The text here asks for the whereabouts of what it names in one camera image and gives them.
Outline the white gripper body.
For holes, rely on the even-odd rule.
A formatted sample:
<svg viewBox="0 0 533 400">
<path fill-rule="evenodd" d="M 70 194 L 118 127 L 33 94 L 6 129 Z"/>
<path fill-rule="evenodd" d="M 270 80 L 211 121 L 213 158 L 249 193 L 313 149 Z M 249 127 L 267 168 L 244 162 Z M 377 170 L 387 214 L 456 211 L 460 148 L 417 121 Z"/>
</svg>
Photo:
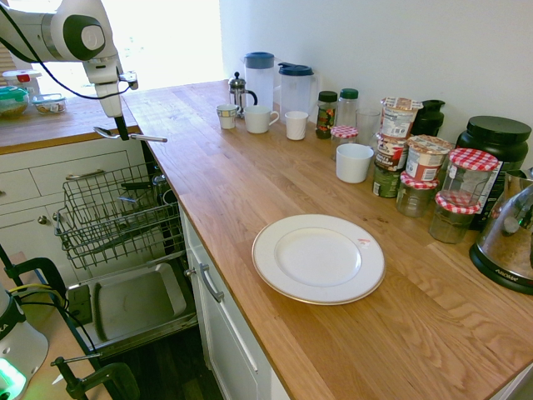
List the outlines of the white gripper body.
<svg viewBox="0 0 533 400">
<path fill-rule="evenodd" d="M 84 63 L 84 70 L 95 87 L 97 97 L 106 115 L 122 116 L 121 98 L 118 90 L 122 65 L 118 59 L 93 59 Z"/>
</svg>

